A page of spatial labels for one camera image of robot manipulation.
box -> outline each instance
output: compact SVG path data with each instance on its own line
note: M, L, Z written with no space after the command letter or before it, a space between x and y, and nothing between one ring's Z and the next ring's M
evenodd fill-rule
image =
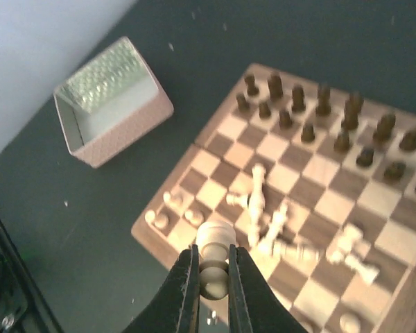
M98 168L174 110L131 41L122 37L54 91L68 151Z

screw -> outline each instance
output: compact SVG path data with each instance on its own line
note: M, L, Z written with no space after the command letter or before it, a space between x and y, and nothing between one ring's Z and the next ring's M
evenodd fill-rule
M8 314L3 320L1 321L1 326L5 330L9 330L14 325L14 315Z

dark green table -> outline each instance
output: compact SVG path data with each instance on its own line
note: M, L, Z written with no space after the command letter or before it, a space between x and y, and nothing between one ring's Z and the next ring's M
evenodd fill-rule
M251 62L416 112L416 0L140 0L93 54L122 35L172 119L93 170L50 100L0 156L0 217L68 333L118 332L153 297L166 271L132 223Z

fallen chess piece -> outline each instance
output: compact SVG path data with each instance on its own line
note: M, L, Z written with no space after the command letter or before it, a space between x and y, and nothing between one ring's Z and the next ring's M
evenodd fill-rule
M157 229L163 230L168 226L169 220L165 214L156 214L153 210L148 210L145 213L145 222L148 225L153 225Z

dark square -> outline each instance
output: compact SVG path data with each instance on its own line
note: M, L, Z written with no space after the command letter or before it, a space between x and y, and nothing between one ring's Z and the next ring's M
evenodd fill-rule
M272 213L279 208L284 195L267 184L262 185L262 192L265 197L265 208L263 210L272 216Z
M313 156L313 154L309 151L291 144L280 157L279 162L293 170L303 172L311 156Z
M177 222L180 220L180 216L177 215L173 210L167 206L163 206L163 208L158 212L158 214L164 214L166 217L168 217L168 225L163 230L157 229L159 232L161 232L165 237L169 235L171 230L175 227Z
M218 157L223 157L224 154L228 151L228 149L232 146L233 141L224 137L223 135L216 133L210 143L207 145L207 150L210 153Z
M331 314L327 323L325 324L325 328L330 332L341 332L342 330L340 328L340 317L342 317L343 314L354 314L354 310L346 306L344 303L339 302L334 308L333 313ZM361 321L360 333L371 333L374 327L373 323L369 322L363 316L357 315L357 317Z
M272 167L274 166L274 162L269 160L268 158L265 158L264 156L255 153L250 160L248 161L246 167L243 169L243 172L245 172L246 174L248 174L249 176L252 176L252 167L256 164L256 163L260 163L262 164L268 173L270 172L270 170L272 169Z
M238 168L232 166L230 163L220 161L216 170L214 170L213 174L211 175L211 179L228 188L233 183L233 180L238 173Z
M180 186L185 191L196 195L200 189L202 188L203 184L207 180L207 177L202 175L200 172L190 169L188 173L183 177L180 181Z
M380 273L375 280L375 283L384 287L391 293L395 291L407 269L406 265L398 262L374 246L370 248L370 251L365 257L364 262L367 264L375 265L377 268L379 268Z
M339 227L318 216L317 214L309 214L303 226L299 230L299 235L309 239L315 246L326 249L333 240Z
M301 177L294 184L288 197L312 210L324 192L323 186Z
M376 168L376 170L373 173L372 178L374 180L377 180L378 182L381 182L382 184L385 184L389 187L392 187L393 189L396 189L398 191L404 191L405 188L407 188L408 184L410 183L411 178L413 177L413 174L415 172L414 169L411 169L408 165L406 166L404 175L401 179L399 179L396 182L390 182L388 180L383 179L383 173L387 169L387 167L393 163L393 160L389 160L388 158L383 158L381 160L381 163L379 163L379 166Z
M330 264L322 256L311 277L337 296L342 296L354 277L354 272L344 264Z
M290 128L280 128L279 122L271 128L270 132L290 141L300 129L300 123L293 119L293 125Z
M211 213L212 213L211 209L209 209L206 205L204 205L198 200L194 200L188 208L190 210L201 212L203 215L204 221L206 221L211 216Z
M305 275L281 260L268 279L268 284L293 302L307 280Z
M246 146L256 149L257 146L261 143L263 137L265 137L266 132L248 124L246 129L242 132L241 136L237 139L238 142L241 144L245 144Z
M342 163L343 160L347 157L347 154L334 151L335 140L335 137L330 137L327 135L324 141L321 143L318 149L318 153L337 163Z
M341 168L334 176L329 188L352 200L358 200L367 183L368 179Z
M328 131L338 120L339 114L331 111L330 115L326 117L321 117L316 115L315 112L312 112L306 122L310 122L314 125L315 128L321 128L323 130Z
M409 198L400 198L391 219L416 231L416 202Z
M347 222L360 228L363 232L364 240L373 244L387 223L387 220L355 204L347 217Z
M226 197L227 194L225 194L222 201L217 205L216 212L218 212L232 224L235 224L237 219L242 214L243 208L239 205L228 205Z

